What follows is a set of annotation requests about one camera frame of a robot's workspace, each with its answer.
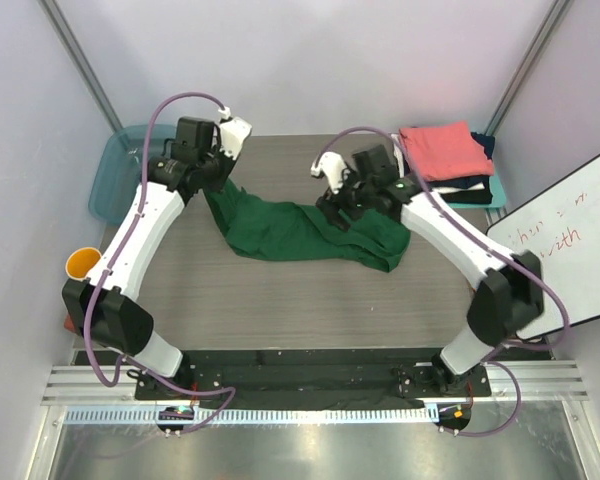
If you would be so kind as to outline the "green t shirt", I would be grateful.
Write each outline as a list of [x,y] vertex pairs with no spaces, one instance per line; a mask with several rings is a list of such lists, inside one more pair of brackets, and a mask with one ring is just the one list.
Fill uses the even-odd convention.
[[411,233],[369,211],[348,231],[330,225],[317,207],[266,201],[227,182],[205,200],[225,242],[238,256],[271,262],[346,260],[389,273],[401,262]]

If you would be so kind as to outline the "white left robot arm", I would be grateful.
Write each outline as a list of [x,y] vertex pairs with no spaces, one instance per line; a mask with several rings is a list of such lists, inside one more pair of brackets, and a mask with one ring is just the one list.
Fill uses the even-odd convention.
[[148,160],[147,181],[137,187],[102,257],[84,279],[69,279],[62,289],[77,335],[159,375],[159,388],[173,399],[191,391],[191,363],[156,332],[152,315],[138,304],[141,284],[161,241],[193,196],[222,189],[251,131],[239,117],[217,122],[180,118],[164,153]]

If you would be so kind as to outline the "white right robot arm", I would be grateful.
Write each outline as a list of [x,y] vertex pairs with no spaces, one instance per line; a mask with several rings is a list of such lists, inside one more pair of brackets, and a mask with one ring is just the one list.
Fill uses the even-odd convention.
[[540,275],[541,263],[530,252],[516,254],[488,239],[438,194],[425,191],[414,174],[401,176],[383,145],[352,158],[347,163],[326,152],[311,166],[312,176],[327,182],[316,202],[327,221],[346,231],[374,210],[433,245],[474,290],[465,327],[432,359],[433,386],[455,394],[481,360],[543,313],[541,289],[520,271]]

